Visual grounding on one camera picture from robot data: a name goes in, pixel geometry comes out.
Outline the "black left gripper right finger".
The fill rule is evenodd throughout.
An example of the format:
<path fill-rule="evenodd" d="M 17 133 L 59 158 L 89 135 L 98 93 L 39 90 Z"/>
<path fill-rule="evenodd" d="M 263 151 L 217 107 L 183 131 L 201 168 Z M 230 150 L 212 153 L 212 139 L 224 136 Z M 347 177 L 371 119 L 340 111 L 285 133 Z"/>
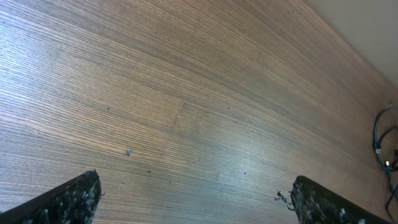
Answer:
<path fill-rule="evenodd" d="M 301 224 L 390 224 L 304 175 L 296 177 L 290 198 Z"/>

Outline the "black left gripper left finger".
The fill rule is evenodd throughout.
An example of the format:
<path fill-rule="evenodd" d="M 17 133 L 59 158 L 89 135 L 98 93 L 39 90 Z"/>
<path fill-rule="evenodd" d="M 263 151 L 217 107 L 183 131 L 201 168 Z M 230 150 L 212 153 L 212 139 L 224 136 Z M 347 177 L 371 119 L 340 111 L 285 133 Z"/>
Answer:
<path fill-rule="evenodd" d="M 93 222 L 101 193 L 97 171 L 89 170 L 28 202 L 1 213 L 1 223 Z"/>

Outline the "black usb cable gold plug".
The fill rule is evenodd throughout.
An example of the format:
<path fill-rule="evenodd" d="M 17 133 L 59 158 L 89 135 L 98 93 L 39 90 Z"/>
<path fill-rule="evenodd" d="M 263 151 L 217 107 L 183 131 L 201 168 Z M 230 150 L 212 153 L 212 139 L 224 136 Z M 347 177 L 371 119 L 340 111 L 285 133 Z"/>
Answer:
<path fill-rule="evenodd" d="M 389 106 L 380 110 L 376 115 L 372 133 L 372 147 L 376 152 L 376 160 L 386 175 L 387 196 L 385 210 L 392 223 L 397 223 L 397 212 L 392 207 L 397 206 L 397 146 L 393 147 L 393 141 L 397 140 L 397 105 L 391 101 Z"/>

